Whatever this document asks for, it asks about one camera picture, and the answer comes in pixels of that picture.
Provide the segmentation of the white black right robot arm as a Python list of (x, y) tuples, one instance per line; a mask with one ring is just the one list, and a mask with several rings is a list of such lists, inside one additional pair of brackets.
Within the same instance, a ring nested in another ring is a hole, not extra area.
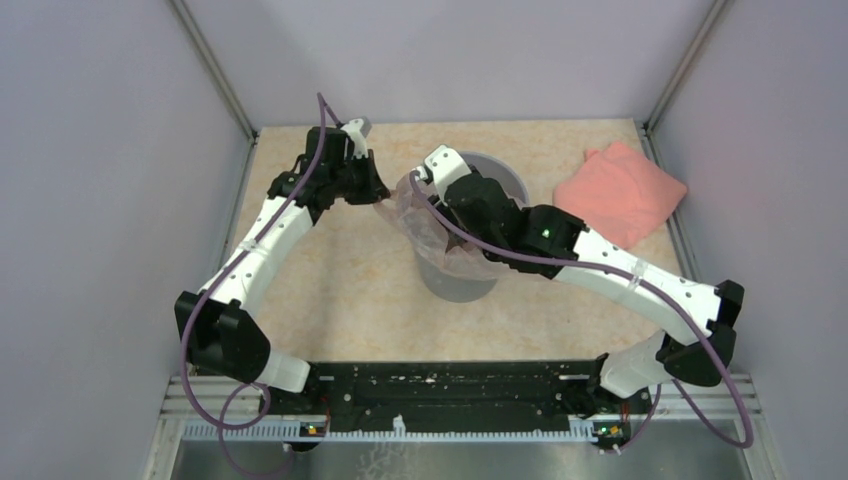
[(550, 205), (520, 207), (500, 185), (468, 167), (408, 176), (416, 198), (484, 262), (514, 273), (582, 287), (651, 321), (657, 333), (605, 353), (586, 385), (589, 404), (612, 412), (627, 397), (672, 382), (729, 384), (744, 288), (674, 275), (621, 249), (582, 220)]

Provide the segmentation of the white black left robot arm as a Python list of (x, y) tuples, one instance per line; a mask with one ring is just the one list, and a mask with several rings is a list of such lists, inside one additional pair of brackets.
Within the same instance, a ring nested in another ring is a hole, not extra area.
[(256, 221), (224, 267), (199, 292), (180, 294), (175, 314), (189, 363), (282, 390), (297, 413), (317, 407), (321, 388), (308, 378), (310, 364), (274, 350), (255, 319), (286, 256), (336, 200), (372, 205), (389, 197), (367, 146), (370, 130), (366, 118), (311, 128), (304, 153), (272, 181)]

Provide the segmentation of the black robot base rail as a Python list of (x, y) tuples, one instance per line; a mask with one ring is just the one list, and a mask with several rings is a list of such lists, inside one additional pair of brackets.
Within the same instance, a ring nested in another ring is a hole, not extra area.
[(396, 417), (412, 433), (564, 432), (648, 412), (647, 389), (617, 397), (598, 372), (595, 360), (317, 362), (302, 392), (273, 388), (260, 405), (328, 417), (333, 433), (386, 431)]

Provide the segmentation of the grey plastic trash bin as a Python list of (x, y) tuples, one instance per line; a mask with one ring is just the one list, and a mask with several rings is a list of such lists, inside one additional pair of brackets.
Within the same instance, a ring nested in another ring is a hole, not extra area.
[[(529, 204), (520, 176), (505, 162), (482, 153), (460, 155), (483, 177), (496, 180), (518, 205)], [(419, 276), (431, 293), (453, 302), (468, 303), (486, 296), (508, 273), (506, 265), (488, 261), (481, 249), (447, 231), (418, 201), (413, 202), (413, 251)]]

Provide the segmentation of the translucent pink trash bag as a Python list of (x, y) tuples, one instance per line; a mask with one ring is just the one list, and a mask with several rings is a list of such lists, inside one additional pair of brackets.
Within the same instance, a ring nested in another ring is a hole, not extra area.
[(489, 261), (479, 247), (446, 229), (414, 194), (408, 174), (374, 210), (411, 243), (415, 254), (441, 273), (479, 281), (514, 274), (508, 265)]

